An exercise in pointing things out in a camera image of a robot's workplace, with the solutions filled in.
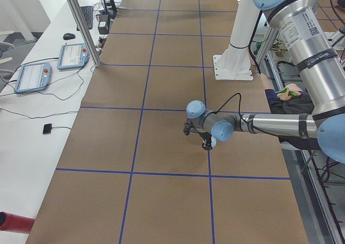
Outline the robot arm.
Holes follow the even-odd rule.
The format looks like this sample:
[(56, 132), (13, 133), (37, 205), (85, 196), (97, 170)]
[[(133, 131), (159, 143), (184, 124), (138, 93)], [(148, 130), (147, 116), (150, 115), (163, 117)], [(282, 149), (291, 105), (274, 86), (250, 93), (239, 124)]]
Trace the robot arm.
[(240, 0), (244, 8), (263, 13), (279, 33), (314, 105), (311, 114), (236, 113), (222, 115), (194, 100), (187, 105), (184, 134), (197, 133), (211, 150), (233, 132), (315, 138), (323, 153), (344, 162), (344, 69), (312, 10), (316, 0)]

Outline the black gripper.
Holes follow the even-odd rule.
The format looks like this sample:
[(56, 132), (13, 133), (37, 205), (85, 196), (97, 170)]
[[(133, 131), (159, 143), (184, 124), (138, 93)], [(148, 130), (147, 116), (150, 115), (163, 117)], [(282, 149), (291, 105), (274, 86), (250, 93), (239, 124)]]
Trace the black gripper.
[(205, 131), (202, 128), (196, 127), (190, 119), (187, 119), (184, 122), (183, 133), (185, 135), (189, 135), (190, 133), (198, 134), (203, 139), (202, 148), (204, 150), (210, 150), (211, 149), (210, 133)]

